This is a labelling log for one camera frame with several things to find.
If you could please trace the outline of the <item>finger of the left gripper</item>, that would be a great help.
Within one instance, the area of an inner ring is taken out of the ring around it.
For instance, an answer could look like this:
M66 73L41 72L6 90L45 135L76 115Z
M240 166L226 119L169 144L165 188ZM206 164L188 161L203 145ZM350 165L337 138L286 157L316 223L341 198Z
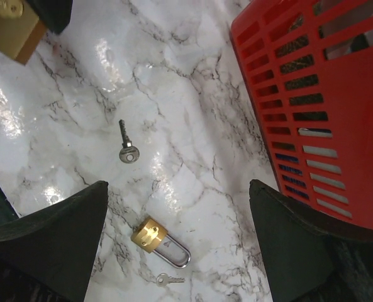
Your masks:
M61 34L70 23L73 0L26 0L46 27Z

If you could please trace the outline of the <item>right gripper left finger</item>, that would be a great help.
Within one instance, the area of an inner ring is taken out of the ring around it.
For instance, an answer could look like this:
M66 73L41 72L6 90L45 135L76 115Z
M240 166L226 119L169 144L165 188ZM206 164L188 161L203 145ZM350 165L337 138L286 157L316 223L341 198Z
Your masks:
M108 183L0 225L0 301L83 301L108 210Z

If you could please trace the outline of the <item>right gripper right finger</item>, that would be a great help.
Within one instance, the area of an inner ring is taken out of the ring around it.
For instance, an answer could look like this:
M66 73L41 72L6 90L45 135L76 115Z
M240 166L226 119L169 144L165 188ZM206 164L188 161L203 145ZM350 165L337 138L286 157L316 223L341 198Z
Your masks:
M373 301L373 230L250 181L250 210L274 301Z

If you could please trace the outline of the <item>large brass padlock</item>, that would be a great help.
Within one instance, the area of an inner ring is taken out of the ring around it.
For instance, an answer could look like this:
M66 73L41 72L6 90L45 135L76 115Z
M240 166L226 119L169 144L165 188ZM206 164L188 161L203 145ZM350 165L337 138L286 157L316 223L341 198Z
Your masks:
M0 52L25 65L47 27L28 1L0 1Z

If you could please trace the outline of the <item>small brass padlock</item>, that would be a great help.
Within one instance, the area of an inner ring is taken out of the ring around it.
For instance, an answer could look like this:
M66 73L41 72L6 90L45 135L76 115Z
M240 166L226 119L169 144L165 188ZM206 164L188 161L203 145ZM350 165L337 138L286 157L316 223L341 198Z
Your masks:
M163 225L154 220L151 216L146 217L141 224L136 227L130 238L133 243L145 252L148 254L154 253L176 269L187 267L191 261L192 255L189 249L174 238ZM182 262L175 262L173 259L158 250L158 247L162 244L165 238L183 252L185 257Z

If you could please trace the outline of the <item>small silver key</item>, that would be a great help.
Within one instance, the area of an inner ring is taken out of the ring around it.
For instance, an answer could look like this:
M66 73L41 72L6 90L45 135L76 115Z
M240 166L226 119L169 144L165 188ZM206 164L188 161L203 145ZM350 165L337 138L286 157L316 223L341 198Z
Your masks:
M164 287L171 283L183 283L184 281L184 278L171 277L166 273L161 273L157 276L155 283L158 287Z

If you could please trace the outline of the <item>dark silver key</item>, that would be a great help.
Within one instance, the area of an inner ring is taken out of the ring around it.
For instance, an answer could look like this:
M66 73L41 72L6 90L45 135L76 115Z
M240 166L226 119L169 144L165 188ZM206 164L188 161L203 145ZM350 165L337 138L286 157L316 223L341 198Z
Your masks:
M119 120L119 126L123 139L123 148L120 150L119 153L120 160L126 164L134 163L134 161L136 161L136 147L132 145L132 142L127 135L125 121Z

